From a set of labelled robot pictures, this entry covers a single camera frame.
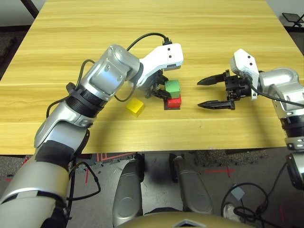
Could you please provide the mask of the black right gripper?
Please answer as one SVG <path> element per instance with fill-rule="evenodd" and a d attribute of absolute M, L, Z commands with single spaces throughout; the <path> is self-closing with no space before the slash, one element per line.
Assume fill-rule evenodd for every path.
<path fill-rule="evenodd" d="M 247 82 L 237 76 L 230 76 L 230 71 L 227 69 L 222 74 L 213 75 L 206 77 L 200 80 L 197 85 L 198 86 L 210 86 L 215 85 L 217 83 L 224 82 L 226 88 L 226 97 L 227 101 L 219 101 L 219 100 L 211 100 L 205 101 L 198 104 L 198 107 L 206 108 L 206 109 L 229 109 L 235 110 L 234 101 L 240 100 L 242 97 L 250 97 L 251 96 L 251 88 L 247 84 Z"/>

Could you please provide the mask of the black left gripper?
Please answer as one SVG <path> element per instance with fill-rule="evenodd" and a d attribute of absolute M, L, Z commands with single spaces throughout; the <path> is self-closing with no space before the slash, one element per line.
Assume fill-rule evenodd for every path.
<path fill-rule="evenodd" d="M 145 98 L 155 96 L 160 99 L 171 99 L 171 94 L 160 87 L 162 85 L 164 86 L 167 81 L 169 80 L 163 75 L 162 70 L 158 70 L 152 74 L 146 81 L 148 85 L 145 90 Z"/>

